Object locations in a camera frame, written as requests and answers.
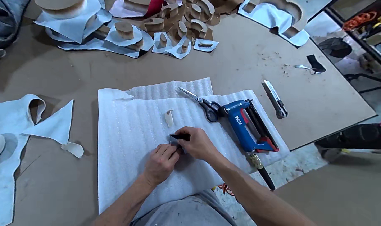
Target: scissor blade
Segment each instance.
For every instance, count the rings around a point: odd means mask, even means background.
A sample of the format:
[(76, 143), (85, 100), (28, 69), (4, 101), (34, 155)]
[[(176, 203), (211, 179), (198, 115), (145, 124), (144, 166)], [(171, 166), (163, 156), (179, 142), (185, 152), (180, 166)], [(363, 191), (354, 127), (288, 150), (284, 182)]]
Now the scissor blade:
[(185, 89), (182, 88), (182, 87), (179, 87), (179, 89), (182, 90), (182, 91), (184, 91), (187, 95), (191, 96), (193, 99), (195, 99), (195, 100), (197, 100), (197, 101), (199, 101), (199, 102), (202, 102), (201, 99), (200, 99), (198, 96), (194, 95), (192, 92), (190, 92), (190, 91), (188, 91), (188, 90), (185, 90)]

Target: orange object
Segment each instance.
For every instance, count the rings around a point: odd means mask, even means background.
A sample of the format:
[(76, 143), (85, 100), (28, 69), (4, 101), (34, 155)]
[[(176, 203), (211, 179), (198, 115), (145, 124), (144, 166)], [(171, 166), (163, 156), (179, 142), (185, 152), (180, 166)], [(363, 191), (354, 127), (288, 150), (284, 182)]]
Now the orange object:
[(223, 184), (221, 184), (221, 185), (218, 185), (217, 187), (223, 190), (223, 194), (225, 194), (225, 192), (227, 192), (229, 195), (231, 195), (231, 196), (235, 196), (235, 195), (232, 193), (231, 189), (230, 189), (225, 183), (223, 183)]
[(350, 31), (365, 22), (373, 20), (374, 18), (376, 18), (376, 16), (377, 16), (377, 12), (375, 11), (372, 11), (369, 13), (360, 13), (356, 15), (354, 18), (345, 22), (344, 25), (342, 26), (342, 29), (344, 31)]

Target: hand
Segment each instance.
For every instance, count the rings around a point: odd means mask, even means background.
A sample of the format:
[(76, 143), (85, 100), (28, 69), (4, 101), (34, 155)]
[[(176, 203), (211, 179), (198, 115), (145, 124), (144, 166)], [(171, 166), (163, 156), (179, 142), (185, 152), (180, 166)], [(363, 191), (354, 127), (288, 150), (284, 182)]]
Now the hand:
[(179, 129), (175, 134), (190, 134), (190, 141), (178, 139), (180, 146), (197, 159), (202, 159), (207, 162), (209, 157), (214, 157), (219, 154), (217, 148), (208, 138), (206, 132), (200, 128), (185, 126)]
[(160, 144), (151, 152), (143, 172), (150, 186), (157, 187), (171, 175), (173, 167), (179, 159), (176, 150), (176, 146)]

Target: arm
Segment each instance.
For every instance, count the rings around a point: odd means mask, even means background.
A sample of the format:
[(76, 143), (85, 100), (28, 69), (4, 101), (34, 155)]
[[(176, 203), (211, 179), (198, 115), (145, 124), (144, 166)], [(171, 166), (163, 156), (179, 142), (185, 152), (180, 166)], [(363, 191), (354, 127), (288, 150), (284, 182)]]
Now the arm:
[(176, 146), (161, 144), (151, 152), (144, 172), (110, 207), (101, 213), (93, 226), (129, 225), (149, 194), (165, 181), (179, 159)]
[(184, 127), (176, 134), (190, 134), (190, 141), (178, 140), (178, 143), (193, 157), (206, 161), (214, 168), (257, 225), (315, 225), (268, 188), (232, 164), (214, 147), (202, 129)]

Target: scissors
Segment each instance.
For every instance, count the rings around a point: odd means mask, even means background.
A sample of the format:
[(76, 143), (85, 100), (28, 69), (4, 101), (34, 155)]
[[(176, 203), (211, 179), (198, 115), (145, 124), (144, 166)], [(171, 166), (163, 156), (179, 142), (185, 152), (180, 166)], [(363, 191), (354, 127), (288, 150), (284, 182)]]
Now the scissors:
[(199, 102), (199, 105), (202, 106), (204, 112), (206, 113), (206, 118), (209, 122), (216, 122), (219, 119), (218, 109), (221, 107), (217, 102), (207, 101), (206, 99), (202, 99), (188, 90), (185, 90), (182, 87), (179, 87), (180, 90), (184, 91), (187, 95), (191, 96), (193, 99)]

